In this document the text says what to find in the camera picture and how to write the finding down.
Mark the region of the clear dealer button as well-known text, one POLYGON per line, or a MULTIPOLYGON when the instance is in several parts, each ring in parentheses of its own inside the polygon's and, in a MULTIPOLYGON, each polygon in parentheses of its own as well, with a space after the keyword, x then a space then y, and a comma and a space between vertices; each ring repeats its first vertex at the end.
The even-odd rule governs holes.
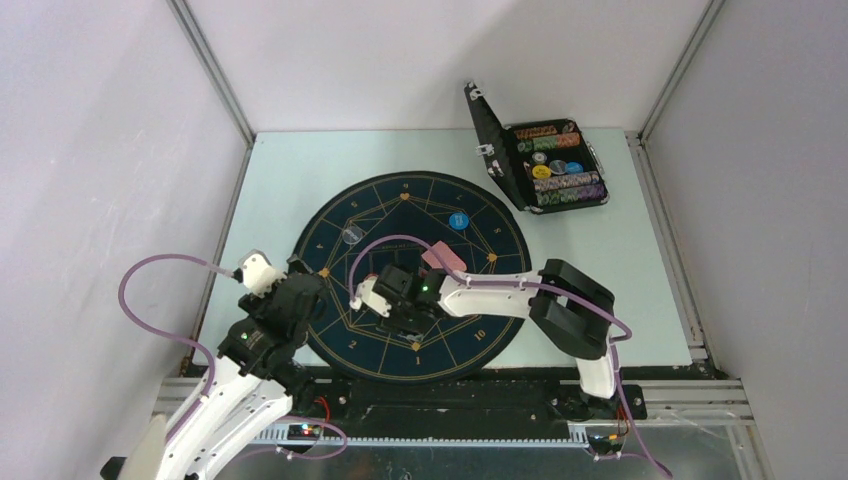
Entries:
POLYGON ((350 246, 358 244, 366 235, 366 232, 357 225, 348 225, 342 229, 342 241, 350 246))

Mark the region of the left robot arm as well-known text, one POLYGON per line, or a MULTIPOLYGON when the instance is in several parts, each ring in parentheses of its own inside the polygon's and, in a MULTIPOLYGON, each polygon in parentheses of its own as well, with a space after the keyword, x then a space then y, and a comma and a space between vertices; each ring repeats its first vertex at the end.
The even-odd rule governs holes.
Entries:
POLYGON ((126 457, 113 456, 103 479, 212 479, 262 430, 316 403, 314 378, 294 359, 309 323, 327 303, 318 274, 292 273, 256 296, 244 295, 236 322, 197 388, 171 418, 156 415, 126 457))

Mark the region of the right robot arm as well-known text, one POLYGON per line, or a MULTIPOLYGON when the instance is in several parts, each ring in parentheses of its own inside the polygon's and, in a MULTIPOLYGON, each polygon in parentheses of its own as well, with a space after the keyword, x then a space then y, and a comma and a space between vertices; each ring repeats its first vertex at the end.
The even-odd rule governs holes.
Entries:
POLYGON ((471 274, 434 268, 414 274, 391 264, 356 285, 351 305, 367 306, 390 333, 422 336, 437 322, 495 316, 534 323, 575 359, 585 411, 606 418, 622 403, 610 353, 615 296, 564 260, 538 271, 471 274))

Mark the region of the blue small blind button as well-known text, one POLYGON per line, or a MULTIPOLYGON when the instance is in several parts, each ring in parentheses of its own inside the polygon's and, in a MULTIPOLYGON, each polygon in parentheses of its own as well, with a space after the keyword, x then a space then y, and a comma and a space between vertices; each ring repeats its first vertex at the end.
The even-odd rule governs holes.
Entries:
POLYGON ((453 212, 448 218, 448 225, 456 231, 464 231, 470 225, 470 218, 464 212, 453 212))

